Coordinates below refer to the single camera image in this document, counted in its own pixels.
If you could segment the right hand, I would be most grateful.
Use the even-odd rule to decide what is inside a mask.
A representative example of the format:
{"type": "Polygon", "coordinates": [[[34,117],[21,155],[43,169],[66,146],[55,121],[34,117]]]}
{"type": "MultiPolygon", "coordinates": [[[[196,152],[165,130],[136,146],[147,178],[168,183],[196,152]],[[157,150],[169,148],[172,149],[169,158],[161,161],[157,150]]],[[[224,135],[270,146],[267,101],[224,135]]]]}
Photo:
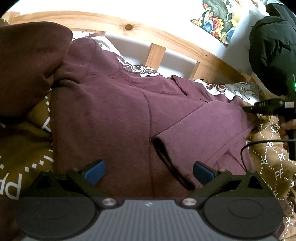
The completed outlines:
{"type": "Polygon", "coordinates": [[[280,138],[283,140],[288,140],[287,131],[296,129],[296,119],[290,120],[286,123],[280,123],[280,138]]]}

